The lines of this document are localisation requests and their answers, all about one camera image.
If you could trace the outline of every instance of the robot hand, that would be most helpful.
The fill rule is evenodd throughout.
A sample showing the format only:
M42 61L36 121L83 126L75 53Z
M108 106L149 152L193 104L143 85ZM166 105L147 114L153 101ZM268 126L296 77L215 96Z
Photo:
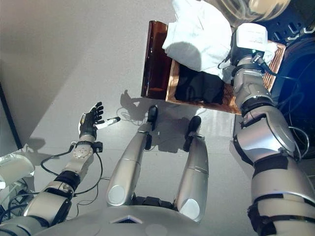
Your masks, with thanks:
M95 143L96 131L120 120L116 117L103 121L102 114L101 102L96 103L88 113L82 114L79 122L80 139L75 145L70 161L27 205L24 216L0 225L1 235L33 235L66 219L75 190L93 162L93 154L102 151L102 143Z
M82 114L78 125L80 137L87 134L96 138L96 130L106 128L120 121L120 117L103 120L101 116L104 113L103 109L102 102L98 102L88 113Z

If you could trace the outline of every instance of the white towel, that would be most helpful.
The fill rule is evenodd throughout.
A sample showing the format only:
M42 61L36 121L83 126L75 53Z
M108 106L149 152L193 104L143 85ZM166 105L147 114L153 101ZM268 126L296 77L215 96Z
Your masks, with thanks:
M205 1L173 0L177 21L169 23L165 53L195 71L222 75L218 65L230 51L232 30L227 19Z

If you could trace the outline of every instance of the white robot part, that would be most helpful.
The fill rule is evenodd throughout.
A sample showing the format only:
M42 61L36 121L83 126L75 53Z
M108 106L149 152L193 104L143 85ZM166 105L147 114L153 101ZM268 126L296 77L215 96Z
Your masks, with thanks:
M268 33L264 26L254 23L241 24L236 32L236 44L240 48L266 51Z
M33 174L34 166L25 156L12 153L0 157L0 189Z

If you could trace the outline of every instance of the humanoid robot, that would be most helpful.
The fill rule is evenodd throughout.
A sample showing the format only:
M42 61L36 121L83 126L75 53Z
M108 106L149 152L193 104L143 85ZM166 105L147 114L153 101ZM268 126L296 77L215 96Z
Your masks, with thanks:
M313 236L315 192L297 165L300 157L295 157L296 143L288 124L262 81L263 70L268 70L261 47L267 41L265 29L246 27L257 32L248 39L243 37L244 28L236 30L231 62L236 65L233 89L243 118L242 130L233 143L242 160L255 170L248 216L260 236ZM105 196L109 207L65 221L91 157L100 149L95 143L96 130L108 125L99 121L101 110L98 103L83 114L80 140L70 162L30 202L24 216L0 225L1 236L209 235L199 224L208 186L208 156L204 137L198 133L199 117L193 117L189 123L184 145L189 156L175 202L134 195L143 150L151 146L150 130L155 128L158 115L155 106L149 109L147 123L138 130L116 165Z

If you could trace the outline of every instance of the gray floor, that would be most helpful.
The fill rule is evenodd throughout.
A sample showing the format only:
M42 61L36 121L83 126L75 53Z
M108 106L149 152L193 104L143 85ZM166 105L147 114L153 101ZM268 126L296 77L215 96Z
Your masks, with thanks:
M255 235L247 219L252 170L229 153L233 115L139 98L149 20L174 21L171 1L1 1L1 81L27 155L36 165L34 188L53 179L38 166L40 160L78 139L80 115L95 102L104 103L105 118L122 118L98 132L108 177L149 106L157 104L155 148L144 153L136 194L173 201L188 156L181 149L185 128L199 114L210 169L202 224L216 235ZM68 159L48 166L60 171ZM98 175L95 158L78 190L92 186ZM98 199L79 206L80 214L106 207L106 186L104 180ZM92 191L74 202L94 196ZM75 214L74 204L69 216Z

